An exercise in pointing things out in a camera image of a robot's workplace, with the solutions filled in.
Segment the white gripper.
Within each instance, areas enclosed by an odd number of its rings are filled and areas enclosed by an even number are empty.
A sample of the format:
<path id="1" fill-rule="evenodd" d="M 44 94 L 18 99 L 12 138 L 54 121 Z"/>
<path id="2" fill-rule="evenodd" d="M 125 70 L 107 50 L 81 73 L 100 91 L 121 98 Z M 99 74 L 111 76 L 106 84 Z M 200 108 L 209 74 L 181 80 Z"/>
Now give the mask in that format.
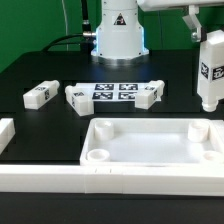
<path id="1" fill-rule="evenodd" d="M 202 40 L 202 26 L 197 18 L 199 14 L 198 6 L 224 5 L 224 0 L 137 0 L 137 4 L 144 12 L 188 6 L 183 20 L 191 31 L 192 41 L 200 42 Z"/>

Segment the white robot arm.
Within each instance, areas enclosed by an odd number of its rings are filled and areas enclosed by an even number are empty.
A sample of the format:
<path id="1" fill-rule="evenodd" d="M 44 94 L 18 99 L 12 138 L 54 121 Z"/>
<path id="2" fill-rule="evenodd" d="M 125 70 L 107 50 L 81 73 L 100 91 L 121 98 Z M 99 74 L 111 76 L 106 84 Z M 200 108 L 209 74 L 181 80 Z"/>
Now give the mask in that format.
<path id="1" fill-rule="evenodd" d="M 102 20 L 95 31 L 91 56 L 98 63 L 129 65 L 149 55 L 138 9 L 144 12 L 187 8 L 183 20 L 195 42 L 203 40 L 197 18 L 202 6 L 224 5 L 224 0 L 101 0 Z"/>

